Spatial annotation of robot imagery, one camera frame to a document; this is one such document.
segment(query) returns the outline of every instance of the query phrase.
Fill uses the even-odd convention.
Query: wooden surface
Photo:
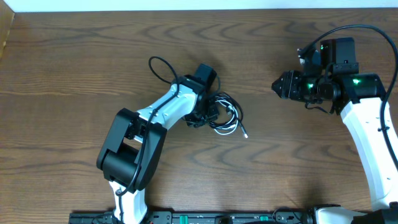
[[[240,130],[173,127],[147,203],[175,210],[273,210],[339,203],[370,209],[353,140],[339,116],[281,100],[271,83],[300,69],[296,49],[343,24],[372,24],[397,41],[397,9],[17,14],[0,64],[0,222],[65,223],[114,199],[95,161],[115,114],[168,86],[147,66],[179,74],[214,67],[244,108]],[[385,85],[393,54],[368,30],[353,36],[362,72]],[[155,68],[166,78],[170,72]],[[396,91],[391,115],[398,122]]]
[[[0,0],[0,59],[3,48],[6,46],[6,40],[13,18],[14,12],[3,0]]]

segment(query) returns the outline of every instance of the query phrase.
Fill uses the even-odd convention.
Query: white wall
[[[14,12],[398,7],[398,0],[5,0]]]

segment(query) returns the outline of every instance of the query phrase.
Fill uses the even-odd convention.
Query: green led
[[[358,83],[361,82],[361,80],[358,80],[358,79],[354,78],[354,79],[353,79],[353,82],[354,82],[355,85],[357,85]]]

